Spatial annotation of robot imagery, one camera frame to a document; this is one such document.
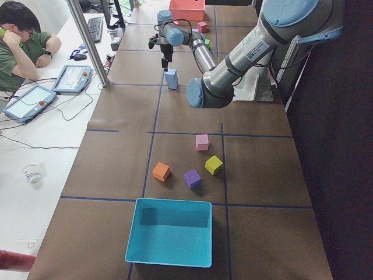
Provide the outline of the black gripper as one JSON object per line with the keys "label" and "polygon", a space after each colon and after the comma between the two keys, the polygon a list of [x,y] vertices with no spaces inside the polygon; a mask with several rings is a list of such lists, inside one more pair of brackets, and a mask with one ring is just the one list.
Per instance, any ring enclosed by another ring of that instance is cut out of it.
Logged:
{"label": "black gripper", "polygon": [[160,51],[163,53],[161,59],[161,67],[165,72],[168,72],[168,64],[173,61],[173,46],[166,40],[165,37],[158,33],[149,38],[148,47],[153,49],[154,46],[159,46]]}

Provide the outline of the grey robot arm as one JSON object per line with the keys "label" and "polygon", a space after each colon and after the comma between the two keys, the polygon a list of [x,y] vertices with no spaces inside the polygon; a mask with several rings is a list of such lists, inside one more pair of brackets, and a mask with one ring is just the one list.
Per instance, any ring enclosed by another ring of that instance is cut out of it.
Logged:
{"label": "grey robot arm", "polygon": [[209,47],[205,44],[204,34],[193,31],[192,27],[178,27],[169,10],[161,10],[157,13],[157,24],[154,26],[157,33],[149,38],[148,47],[152,49],[159,46],[163,57],[161,67],[167,71],[168,65],[173,61],[174,47],[188,46],[193,54],[195,62],[201,73],[211,71],[216,67]]}
{"label": "grey robot arm", "polygon": [[302,45],[338,38],[344,8],[344,1],[264,1],[257,25],[221,63],[189,81],[188,103],[194,108],[223,108],[233,100],[272,101],[269,75],[253,66],[267,63],[274,48],[293,39]]}

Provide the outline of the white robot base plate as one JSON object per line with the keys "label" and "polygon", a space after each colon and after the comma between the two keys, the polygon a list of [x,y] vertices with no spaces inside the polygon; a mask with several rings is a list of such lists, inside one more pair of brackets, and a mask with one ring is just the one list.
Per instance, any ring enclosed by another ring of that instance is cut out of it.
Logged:
{"label": "white robot base plate", "polygon": [[266,68],[252,67],[234,87],[234,101],[272,102],[270,73]]}

